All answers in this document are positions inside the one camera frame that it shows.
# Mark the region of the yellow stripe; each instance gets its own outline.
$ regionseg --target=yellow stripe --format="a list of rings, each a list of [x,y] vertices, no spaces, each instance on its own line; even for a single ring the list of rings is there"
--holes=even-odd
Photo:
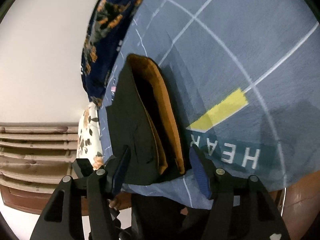
[[[226,120],[248,104],[244,93],[238,88],[227,96],[221,103],[212,107],[198,120],[193,122],[187,129],[206,132],[218,123]]]

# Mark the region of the black mount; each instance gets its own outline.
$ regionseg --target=black mount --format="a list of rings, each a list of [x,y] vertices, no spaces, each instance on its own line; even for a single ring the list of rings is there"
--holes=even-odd
[[[257,176],[243,179],[217,169],[196,145],[189,157],[201,192],[214,199],[202,240],[290,240],[276,205]]]
[[[30,240],[84,240],[81,197],[88,199],[93,240],[118,240],[113,220],[119,212],[110,209],[107,199],[120,192],[131,152],[123,150],[121,158],[111,158],[94,171],[88,159],[76,159],[73,168],[78,179],[65,176],[43,209]]]

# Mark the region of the blue bedsheet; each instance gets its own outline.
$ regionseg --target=blue bedsheet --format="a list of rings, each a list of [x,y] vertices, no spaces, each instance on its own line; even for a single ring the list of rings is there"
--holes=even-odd
[[[198,145],[217,167],[239,177],[255,174],[270,191],[319,170],[318,26],[303,0],[144,0],[99,111],[105,160],[112,154],[105,107],[127,54],[136,53],[159,64],[188,145]],[[212,205],[192,171],[124,190]]]

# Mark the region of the navy floral fabric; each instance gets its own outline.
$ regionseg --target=navy floral fabric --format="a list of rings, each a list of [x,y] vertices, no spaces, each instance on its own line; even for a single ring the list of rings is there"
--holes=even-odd
[[[90,102],[101,106],[130,22],[142,0],[98,0],[84,42],[81,77]]]

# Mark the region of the tan leather lining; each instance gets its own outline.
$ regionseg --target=tan leather lining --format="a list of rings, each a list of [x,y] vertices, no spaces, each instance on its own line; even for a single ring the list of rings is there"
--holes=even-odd
[[[158,171],[159,171],[159,174],[162,175],[164,173],[164,171],[167,169],[168,163],[167,163],[167,160],[165,158],[164,149],[163,149],[162,143],[160,141],[160,138],[159,138],[158,132],[156,130],[156,127],[153,124],[153,121],[151,120],[151,117],[150,117],[148,111],[146,109],[144,109],[144,110],[147,113],[148,120],[149,120],[149,123],[151,125],[152,132],[153,132],[153,136],[154,136],[154,138],[156,140],[156,147],[157,147],[157,153],[158,153]]]
[[[151,84],[155,99],[158,104],[161,121],[175,153],[177,167],[180,174],[184,174],[185,169],[180,137],[164,80],[162,79],[157,66],[151,59],[131,54],[127,57],[127,60],[132,66],[132,70]]]

